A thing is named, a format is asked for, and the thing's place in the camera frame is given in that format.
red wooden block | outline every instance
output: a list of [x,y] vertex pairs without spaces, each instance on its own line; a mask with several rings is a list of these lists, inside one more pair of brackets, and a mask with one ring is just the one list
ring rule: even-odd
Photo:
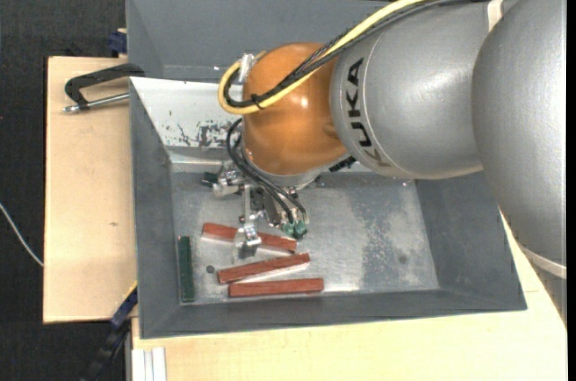
[[[229,240],[233,241],[236,231],[234,227],[225,226],[222,224],[214,224],[207,222],[202,227],[202,236],[216,240]],[[296,251],[298,243],[294,239],[288,237],[281,237],[279,235],[270,235],[268,233],[259,232],[258,235],[262,239],[262,247],[269,249],[287,250],[292,253]]]
[[282,258],[268,259],[266,261],[252,262],[243,266],[235,266],[219,270],[217,273],[218,281],[221,284],[236,282],[243,278],[258,276],[261,274],[274,272],[284,268],[293,268],[310,262],[308,253],[285,256]]
[[323,289],[323,278],[296,278],[292,280],[270,280],[231,284],[228,286],[228,294],[231,298],[241,298],[249,296],[318,293]]

wooden table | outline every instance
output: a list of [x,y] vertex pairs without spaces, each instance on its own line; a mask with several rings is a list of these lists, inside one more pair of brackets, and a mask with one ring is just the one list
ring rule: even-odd
[[[136,278],[128,107],[65,115],[68,78],[125,59],[50,58],[44,321],[108,319]],[[117,94],[126,82],[86,96]],[[432,319],[141,340],[166,348],[168,379],[567,379],[567,334],[518,245],[528,309]]]

yellow cable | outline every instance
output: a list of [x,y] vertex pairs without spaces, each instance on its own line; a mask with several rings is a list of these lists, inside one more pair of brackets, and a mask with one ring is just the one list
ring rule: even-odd
[[[358,37],[359,35],[361,35],[365,31],[367,31],[368,29],[373,27],[382,18],[384,18],[384,17],[386,17],[386,16],[388,16],[394,12],[401,10],[401,9],[405,8],[406,6],[415,5],[415,4],[418,4],[421,2],[426,2],[426,1],[427,0],[398,0],[396,2],[390,3],[389,5],[386,5],[384,8],[381,8],[376,13],[369,16],[367,19],[364,19],[356,27],[353,27],[349,32],[346,33],[346,35],[344,37],[342,37],[337,43],[334,44],[334,46],[332,46],[329,50],[327,50],[317,60],[320,60],[320,59],[324,58],[325,56],[328,56],[328,54],[330,54],[334,50],[337,50],[338,48],[340,48],[344,44],[352,41],[353,39],[355,39],[356,37]],[[288,87],[283,89],[282,91],[279,91],[275,95],[270,96],[267,99],[264,99],[262,102],[259,103],[260,107],[258,107],[255,104],[247,105],[244,107],[234,107],[234,106],[232,106],[226,102],[226,98],[224,97],[224,86],[227,85],[228,80],[230,79],[232,74],[239,68],[239,65],[240,65],[240,63],[239,63],[239,61],[237,61],[234,64],[232,64],[228,68],[228,70],[226,70],[226,72],[224,73],[224,75],[222,76],[222,78],[220,80],[220,84],[218,87],[218,102],[220,103],[222,108],[226,112],[234,113],[234,114],[238,114],[238,115],[245,115],[247,113],[254,113],[260,109],[267,108],[269,105],[274,104],[275,102],[282,99],[284,96],[291,93],[294,89],[296,89],[298,86],[300,86],[306,80],[308,80],[308,78],[310,78],[312,75],[314,75],[314,73],[316,73],[316,71],[317,71],[317,69],[312,70],[311,72],[306,74],[304,77],[295,81],[294,83],[292,83],[291,85],[289,85]]]

green block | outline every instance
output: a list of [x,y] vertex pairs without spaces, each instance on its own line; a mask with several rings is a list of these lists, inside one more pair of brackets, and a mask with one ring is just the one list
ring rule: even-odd
[[194,300],[194,271],[192,267],[192,238],[178,237],[178,273],[180,274],[180,301]]

black wire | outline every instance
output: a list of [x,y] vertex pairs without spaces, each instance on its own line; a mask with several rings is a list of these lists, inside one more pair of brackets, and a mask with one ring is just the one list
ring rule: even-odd
[[367,31],[361,33],[360,35],[358,35],[353,40],[349,41],[348,43],[345,43],[343,46],[341,46],[337,50],[332,51],[327,56],[324,56],[323,58],[321,58],[319,60],[313,61],[315,58],[318,57],[317,53],[326,52],[330,47],[332,47],[338,40],[340,40],[346,34],[346,33],[342,33],[342,34],[338,35],[335,39],[329,41],[326,45],[323,45],[318,50],[316,50],[304,62],[302,62],[301,65],[299,65],[295,70],[293,70],[290,74],[288,74],[285,78],[283,78],[275,87],[266,91],[262,95],[258,95],[256,97],[252,96],[250,99],[247,99],[244,101],[237,101],[237,100],[232,99],[230,97],[230,91],[229,91],[230,87],[231,87],[233,81],[236,79],[236,77],[239,74],[239,69],[237,69],[230,76],[227,84],[223,88],[224,89],[224,98],[225,98],[226,102],[233,107],[251,106],[251,105],[255,104],[255,100],[258,103],[261,103],[262,101],[265,101],[269,97],[277,95],[278,93],[283,91],[285,88],[287,88],[288,86],[290,86],[294,82],[300,80],[302,77],[304,77],[305,75],[310,73],[312,70],[315,70],[316,68],[321,67],[323,64],[327,63],[328,61],[332,60],[333,58],[338,56],[340,53],[342,53],[342,51],[347,50],[348,48],[356,45],[358,42],[365,39],[366,37],[373,35],[375,32],[378,32],[383,27],[386,27],[387,25],[395,23],[396,21],[399,21],[400,19],[404,19],[405,17],[407,17],[409,15],[424,11],[430,7],[435,7],[435,6],[440,6],[440,5],[450,5],[453,3],[458,3],[458,2],[463,2],[463,1],[479,2],[479,1],[485,1],[485,0],[433,0],[433,1],[428,1],[428,2],[424,2],[424,3],[420,3],[420,4],[411,5],[405,9],[403,9],[402,11],[395,12],[395,13],[389,14],[388,16],[385,16],[380,21],[375,23],[373,27],[371,27]]
[[306,209],[304,208],[304,206],[298,200],[296,200],[294,197],[288,194],[285,190],[279,187],[277,184],[273,183],[267,177],[260,174],[255,168],[253,168],[249,164],[247,160],[240,157],[240,155],[238,154],[238,146],[240,143],[241,134],[236,139],[234,146],[231,145],[231,136],[233,132],[238,128],[240,122],[242,122],[242,119],[236,120],[229,127],[228,133],[226,134],[226,149],[230,155],[230,158],[238,166],[238,168],[240,168],[241,171],[243,171],[249,177],[253,178],[257,183],[259,183],[261,186],[265,188],[266,192],[268,192],[268,194],[270,194],[270,196],[272,196],[274,200],[276,200],[276,202],[278,202],[278,204],[282,206],[282,208],[286,212],[286,215],[288,216],[288,221],[290,223],[294,223],[292,210],[289,208],[289,206],[286,204],[286,202],[282,199],[280,195],[285,197],[294,206],[299,208],[303,215],[306,214]]
[[279,196],[279,194],[275,191],[275,189],[272,186],[267,184],[268,183],[267,180],[266,181],[262,180],[262,175],[258,174],[252,167],[249,166],[249,164],[242,157],[240,157],[237,151],[239,143],[240,143],[240,137],[238,137],[238,139],[236,140],[236,143],[232,148],[232,152],[230,153],[230,157],[232,159],[236,158],[234,163],[236,163],[236,165],[240,168],[240,170],[244,172],[244,174],[246,174],[249,177],[252,177],[255,181],[257,181],[257,183],[263,186],[266,192],[270,194],[270,196],[272,196],[280,206],[282,206],[282,209],[286,212],[286,215],[288,216],[288,221],[294,222],[293,214],[288,204],[282,199],[281,196]]

